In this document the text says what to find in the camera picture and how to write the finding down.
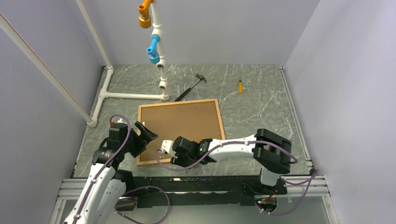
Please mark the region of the orange picture frame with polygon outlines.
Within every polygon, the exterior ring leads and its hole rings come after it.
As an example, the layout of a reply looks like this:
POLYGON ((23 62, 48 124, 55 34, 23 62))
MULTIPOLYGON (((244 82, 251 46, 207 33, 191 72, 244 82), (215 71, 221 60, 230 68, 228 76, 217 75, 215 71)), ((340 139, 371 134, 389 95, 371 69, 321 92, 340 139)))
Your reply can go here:
POLYGON ((154 152, 161 147, 163 140, 175 140, 179 136, 195 142, 226 138, 216 98, 140 105, 138 121, 159 136, 137 156, 136 165, 139 167, 158 163, 154 152))

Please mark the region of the yellow handled screwdriver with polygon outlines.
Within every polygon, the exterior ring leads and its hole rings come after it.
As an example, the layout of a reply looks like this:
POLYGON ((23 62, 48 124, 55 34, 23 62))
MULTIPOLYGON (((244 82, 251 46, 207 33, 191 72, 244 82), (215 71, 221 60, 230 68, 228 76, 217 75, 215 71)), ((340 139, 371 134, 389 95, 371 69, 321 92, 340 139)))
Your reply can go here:
POLYGON ((239 79, 238 92, 239 92, 239 94, 243 93, 242 77, 240 77, 240 79, 239 79))

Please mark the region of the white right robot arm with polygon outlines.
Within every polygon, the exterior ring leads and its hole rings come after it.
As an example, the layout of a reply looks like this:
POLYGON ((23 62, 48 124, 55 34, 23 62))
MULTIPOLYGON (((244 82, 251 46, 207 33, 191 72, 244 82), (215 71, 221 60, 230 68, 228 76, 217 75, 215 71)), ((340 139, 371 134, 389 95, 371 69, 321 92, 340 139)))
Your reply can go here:
POLYGON ((254 135, 231 140, 203 139, 195 142, 179 136, 175 140, 164 140, 161 152, 171 155, 171 164, 183 169, 224 159, 255 159, 262 166, 257 187, 260 192, 268 194, 275 188, 279 177, 289 174, 291 165, 298 162, 291 153, 291 147, 290 140, 262 128, 254 135))

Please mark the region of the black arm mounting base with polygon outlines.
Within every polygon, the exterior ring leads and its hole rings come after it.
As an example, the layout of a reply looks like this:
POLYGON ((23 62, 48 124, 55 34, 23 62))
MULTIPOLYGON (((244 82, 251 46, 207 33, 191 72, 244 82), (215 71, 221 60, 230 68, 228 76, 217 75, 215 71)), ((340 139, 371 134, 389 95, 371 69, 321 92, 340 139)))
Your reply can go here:
POLYGON ((238 204, 253 206, 259 197, 286 195, 285 183, 274 187, 261 184, 258 175, 134 177, 127 184, 126 198, 138 208, 154 206, 238 204))

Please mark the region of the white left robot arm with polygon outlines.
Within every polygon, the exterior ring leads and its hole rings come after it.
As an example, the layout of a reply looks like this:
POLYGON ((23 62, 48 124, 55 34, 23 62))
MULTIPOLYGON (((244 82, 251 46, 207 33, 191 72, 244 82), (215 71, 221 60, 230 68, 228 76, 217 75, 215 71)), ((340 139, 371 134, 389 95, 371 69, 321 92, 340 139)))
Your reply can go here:
POLYGON ((113 122, 94 152, 89 176, 65 224, 104 224, 119 198, 134 190, 133 174, 119 169, 126 154, 137 157, 158 135, 139 121, 136 133, 126 122, 113 122))

